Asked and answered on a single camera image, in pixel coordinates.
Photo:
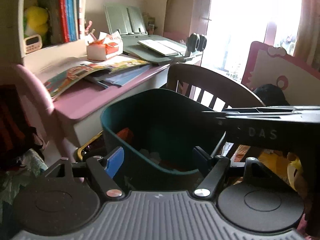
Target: red book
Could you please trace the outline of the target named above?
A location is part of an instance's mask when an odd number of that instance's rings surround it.
[[[69,42],[65,0],[60,0],[61,30],[65,42]]]

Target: black bag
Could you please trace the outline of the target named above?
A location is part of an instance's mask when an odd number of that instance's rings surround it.
[[[29,149],[44,158],[35,136],[36,128],[30,126],[15,86],[0,86],[0,169],[19,165],[20,157]]]

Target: yellow plush toy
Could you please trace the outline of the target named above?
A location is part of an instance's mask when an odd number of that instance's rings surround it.
[[[24,37],[39,34],[44,42],[49,29],[48,19],[49,14],[46,9],[38,6],[31,6],[26,9],[23,17]]]

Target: pink desk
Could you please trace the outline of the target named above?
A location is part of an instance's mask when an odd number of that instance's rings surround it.
[[[80,80],[53,104],[65,136],[76,147],[89,141],[101,130],[100,115],[116,101],[166,84],[169,65],[153,67],[123,87],[98,85]]]

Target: pink drawing board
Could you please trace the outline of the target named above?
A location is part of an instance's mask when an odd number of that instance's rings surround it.
[[[276,85],[290,105],[320,105],[320,73],[285,49],[258,41],[251,43],[241,83],[249,89]]]

